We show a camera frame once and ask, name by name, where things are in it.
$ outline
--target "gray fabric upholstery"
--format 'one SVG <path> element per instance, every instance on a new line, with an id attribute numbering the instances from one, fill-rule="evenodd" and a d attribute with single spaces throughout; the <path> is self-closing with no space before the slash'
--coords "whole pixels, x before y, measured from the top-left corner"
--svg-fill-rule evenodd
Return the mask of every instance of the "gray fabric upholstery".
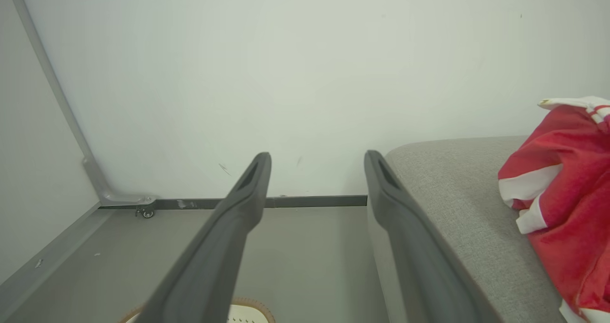
<path id="1" fill-rule="evenodd" d="M 507 323 L 563 322 L 560 296 L 498 192 L 497 172 L 524 140 L 414 143 L 386 160 Z"/>

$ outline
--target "scratch on wall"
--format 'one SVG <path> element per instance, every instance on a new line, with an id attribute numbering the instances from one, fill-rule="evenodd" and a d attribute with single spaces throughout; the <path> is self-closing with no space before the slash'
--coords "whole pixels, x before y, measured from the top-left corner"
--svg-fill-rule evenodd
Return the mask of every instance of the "scratch on wall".
<path id="1" fill-rule="evenodd" d="M 229 175 L 229 177 L 232 177 L 231 173 L 229 173 L 229 171 L 227 171 L 227 168 L 224 167 L 224 165 L 218 164 L 220 166 L 220 168 L 223 169 L 224 173 L 227 173 Z"/>

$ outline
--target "black baseboard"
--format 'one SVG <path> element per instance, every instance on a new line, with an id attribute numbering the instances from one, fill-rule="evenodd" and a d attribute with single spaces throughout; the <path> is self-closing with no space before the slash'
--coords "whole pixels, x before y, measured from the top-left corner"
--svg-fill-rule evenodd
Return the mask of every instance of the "black baseboard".
<path id="1" fill-rule="evenodd" d="M 157 199 L 153 210 L 209 210 L 222 199 Z M 329 195 L 322 197 L 270 197 L 266 208 L 320 208 L 325 206 L 366 206 L 366 195 Z M 102 206 L 100 209 L 130 209 L 130 206 Z"/>

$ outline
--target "gray metal frame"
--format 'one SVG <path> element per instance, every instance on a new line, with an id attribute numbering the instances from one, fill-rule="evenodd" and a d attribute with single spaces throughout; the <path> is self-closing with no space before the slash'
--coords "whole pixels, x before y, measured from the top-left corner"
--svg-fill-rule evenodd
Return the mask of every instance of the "gray metal frame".
<path id="1" fill-rule="evenodd" d="M 51 90 L 55 95 L 55 99 L 61 108 L 61 112 L 68 122 L 68 126 L 70 130 L 72 130 L 72 134 L 76 139 L 79 147 L 82 150 L 85 158 L 83 159 L 83 167 L 85 167 L 85 171 L 89 176 L 89 180 L 93 184 L 95 191 L 100 198 L 100 203 L 102 206 L 126 206 L 126 205 L 142 205 L 142 204 L 151 204 L 155 201 L 155 197 L 153 195 L 143 195 L 143 194 L 117 194 L 111 186 L 106 181 L 104 177 L 104 173 L 101 171 L 100 166 L 93 156 L 93 152 L 91 151 L 85 136 L 83 135 L 80 126 L 76 122 L 76 118 L 72 113 L 72 109 L 66 100 L 66 96 L 61 89 L 61 85 L 59 84 L 59 80 L 55 75 L 55 71 L 51 65 L 51 61 L 49 60 L 48 55 L 46 54 L 46 50 L 44 50 L 44 46 L 42 41 L 40 40 L 40 36 L 36 31 L 36 27 L 32 21 L 32 17 L 28 11 L 28 6 L 26 6 L 26 2 L 24 0 L 13 0 L 15 3 L 15 8 L 17 9 L 17 13 L 21 19 L 21 23 L 26 30 L 26 34 L 32 43 L 32 48 L 36 54 L 36 57 L 39 60 L 40 67 L 42 67 L 42 71 L 44 76 L 49 82 L 51 86 Z"/>

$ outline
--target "caster wheel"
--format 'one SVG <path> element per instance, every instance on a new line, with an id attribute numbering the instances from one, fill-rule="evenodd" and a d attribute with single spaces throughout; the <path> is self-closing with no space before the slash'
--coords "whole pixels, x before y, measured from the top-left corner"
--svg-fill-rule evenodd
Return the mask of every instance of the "caster wheel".
<path id="1" fill-rule="evenodd" d="M 153 211 L 149 211 L 149 212 L 142 212 L 142 216 L 144 218 L 150 218 L 154 216 L 154 212 Z"/>

